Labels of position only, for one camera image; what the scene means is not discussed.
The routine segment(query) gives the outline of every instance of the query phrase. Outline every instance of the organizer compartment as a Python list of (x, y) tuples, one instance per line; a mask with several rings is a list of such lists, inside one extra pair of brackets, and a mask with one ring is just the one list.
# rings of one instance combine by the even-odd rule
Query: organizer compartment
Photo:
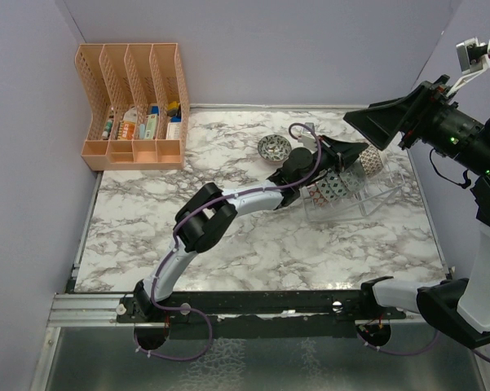
[[(92, 120), (82, 157), (95, 171), (109, 169), (182, 169), (190, 105), (178, 45), (175, 43), (84, 44), (76, 67), (86, 90)], [(166, 140), (167, 106), (181, 105), (181, 135)], [(139, 139), (151, 106), (159, 107), (154, 139)], [(135, 106), (137, 120), (132, 140), (120, 140), (119, 125)], [(102, 139), (109, 113), (113, 127)]]

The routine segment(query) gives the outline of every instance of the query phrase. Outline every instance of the table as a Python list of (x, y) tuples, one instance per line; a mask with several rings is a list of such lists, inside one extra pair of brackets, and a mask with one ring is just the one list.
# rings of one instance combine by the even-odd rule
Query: table
[[(292, 122), (318, 134), (361, 138), (344, 111), (192, 110), (183, 171), (104, 173), (75, 292), (128, 292), (165, 254), (174, 216), (207, 182), (235, 188), (276, 167), (257, 153), (267, 134)], [(407, 152), (391, 145), (406, 185), (373, 216), (310, 224), (298, 202), (237, 218), (219, 244), (198, 256), (175, 289), (190, 291), (359, 288), (383, 275), (428, 282), (444, 277), (439, 251)]]

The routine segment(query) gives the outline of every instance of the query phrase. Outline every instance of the marble tabletop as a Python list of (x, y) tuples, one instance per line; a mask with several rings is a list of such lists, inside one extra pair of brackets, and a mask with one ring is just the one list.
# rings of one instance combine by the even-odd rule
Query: marble tabletop
[[(182, 171), (104, 173), (76, 292), (127, 292), (165, 254), (174, 216), (207, 182), (236, 188), (276, 167), (258, 155), (267, 134), (292, 122), (346, 141), (360, 134), (342, 111), (192, 110)], [(444, 277), (439, 252), (406, 152), (391, 146), (405, 185), (364, 220), (310, 223), (301, 202), (237, 218), (219, 244), (199, 255), (175, 289), (189, 291), (358, 288), (383, 275), (428, 282)]]

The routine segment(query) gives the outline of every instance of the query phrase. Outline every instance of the cable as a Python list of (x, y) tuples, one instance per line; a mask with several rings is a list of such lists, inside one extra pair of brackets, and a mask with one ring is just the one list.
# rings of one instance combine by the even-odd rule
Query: cable
[[(184, 310), (184, 308), (182, 308), (182, 307), (167, 307), (167, 306), (158, 304), (156, 302), (156, 298), (154, 297), (154, 292), (156, 291), (158, 276), (160, 275), (161, 271), (165, 267), (166, 263), (172, 257), (172, 254), (174, 254), (176, 251), (178, 251), (178, 248), (179, 248), (178, 233), (179, 233), (179, 230), (181, 229), (181, 227), (184, 226), (188, 220), (190, 220), (192, 217), (196, 216), (202, 210), (209, 208), (213, 204), (217, 204), (218, 202), (221, 202), (223, 200), (228, 200), (228, 199), (234, 198), (236, 196), (245, 196), (247, 194), (255, 193), (255, 192), (259, 192), (259, 191), (281, 191), (281, 190), (285, 190), (285, 189), (288, 189), (291, 187), (299, 186), (299, 185), (303, 184), (304, 182), (306, 182), (308, 179), (310, 179), (311, 176), (315, 173), (315, 171), (317, 171), (317, 168), (319, 167), (319, 163), (320, 163), (320, 158), (322, 155), (322, 146), (320, 145), (319, 137), (316, 135), (316, 132), (312, 128), (310, 128), (309, 126), (306, 126), (304, 124), (301, 124), (299, 122), (294, 122), (288, 128), (288, 133), (292, 137), (294, 137), (294, 135), (292, 133), (292, 128), (295, 126), (301, 126), (304, 129), (308, 130), (317, 142), (317, 159), (316, 159), (316, 164), (315, 164), (314, 168), (311, 170), (311, 172), (307, 176), (305, 176), (304, 178), (299, 179), (296, 182), (286, 184), (286, 185), (264, 187), (264, 188), (263, 187), (257, 187), (254, 189), (243, 190), (243, 191), (240, 191), (240, 192), (235, 193), (235, 194), (222, 195), (221, 197), (207, 202), (206, 204), (195, 209), (192, 213), (188, 214), (181, 222), (179, 222), (176, 225), (176, 227), (172, 231), (172, 238), (174, 240), (174, 248), (172, 248), (172, 250), (170, 250), (169, 253), (165, 255), (165, 257), (163, 258), (163, 261), (161, 261), (160, 265), (156, 269), (156, 273), (154, 274), (154, 279), (152, 281), (152, 286), (151, 286), (151, 293), (152, 294), (150, 296), (150, 300), (156, 308), (158, 308), (160, 310), (164, 310), (164, 311), (176, 311), (176, 312)], [(138, 337), (135, 335), (135, 343), (138, 346), (138, 348), (136, 349), (136, 352), (142, 351), (142, 352), (146, 353), (147, 356), (149, 356), (149, 357), (154, 356), (154, 357), (164, 358), (165, 360), (179, 361), (179, 362), (186, 362), (186, 361), (195, 360), (195, 359), (201, 357), (206, 352), (208, 352), (208, 350), (210, 349), (210, 346), (212, 345), (212, 340), (213, 340), (212, 323), (210, 322), (209, 317), (205, 313), (203, 313), (202, 311), (200, 311), (196, 308), (190, 308), (189, 310), (192, 311), (194, 314), (199, 314), (206, 321), (206, 324), (209, 328), (208, 342), (207, 342), (206, 346), (199, 353), (194, 354), (192, 356), (181, 358), (181, 357), (172, 357), (172, 356), (168, 356), (165, 354), (161, 354), (155, 350), (146, 350), (146, 349), (143, 349), (141, 346), (139, 346)]]
[(434, 150), (435, 150), (434, 148), (431, 148), (431, 151), (430, 151), (430, 163), (431, 163), (431, 165), (433, 166), (433, 170), (435, 171), (435, 173), (436, 173), (437, 175), (439, 175), (439, 176), (440, 176), (442, 179), (445, 179), (446, 181), (451, 182), (451, 183), (452, 183), (452, 184), (454, 184), (454, 185), (460, 186), (462, 189), (467, 189), (469, 186), (471, 186), (471, 180), (470, 180), (470, 178), (469, 178), (469, 176), (468, 176), (468, 173), (469, 173), (470, 171), (469, 171), (468, 169), (462, 173), (462, 177), (463, 177), (463, 178), (464, 178), (464, 180), (465, 180), (465, 182), (464, 182), (464, 183), (457, 183), (457, 182), (455, 182), (455, 181), (453, 181), (453, 180), (451, 180), (451, 179), (449, 179), (449, 178), (444, 177), (444, 176), (443, 176), (443, 175), (442, 175), (442, 174), (441, 174), (441, 173), (440, 173), (440, 172), (437, 170), (437, 167), (435, 166), (435, 163), (433, 163), (433, 157), (432, 157), (432, 156), (433, 156), (433, 151), (434, 151)]
[(490, 363), (490, 357), (486, 356), (485, 354), (480, 353), (477, 349), (471, 350), (475, 355), (479, 356), (481, 359), (483, 359), (485, 362)]
[(439, 340), (439, 336), (440, 336), (440, 332), (438, 330), (435, 330), (435, 335), (433, 336), (433, 340), (431, 340), (431, 342), (429, 344), (427, 344), (426, 346), (424, 346), (423, 348), (421, 348), (419, 350), (415, 350), (414, 352), (395, 352), (393, 350), (386, 350), (386, 349), (382, 349), (380, 346), (373, 346), (373, 345), (369, 344), (357, 332), (357, 338), (359, 338), (360, 340), (362, 340), (364, 342), (364, 346), (370, 348), (371, 350), (375, 350), (379, 353), (384, 353), (384, 354), (389, 354), (390, 356), (399, 356), (399, 357), (418, 356), (419, 354), (429, 352), (431, 349), (433, 349), (433, 347), (435, 346), (435, 344)]

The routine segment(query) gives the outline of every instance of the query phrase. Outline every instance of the clear plastic dish rack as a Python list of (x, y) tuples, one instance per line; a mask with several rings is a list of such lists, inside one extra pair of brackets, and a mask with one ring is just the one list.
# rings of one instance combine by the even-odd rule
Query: clear plastic dish rack
[(373, 215), (395, 197), (404, 184), (404, 176), (395, 161), (395, 154), (388, 148), (382, 171), (366, 178), (360, 191), (333, 202), (317, 204), (304, 187), (301, 198), (309, 222), (347, 222)]

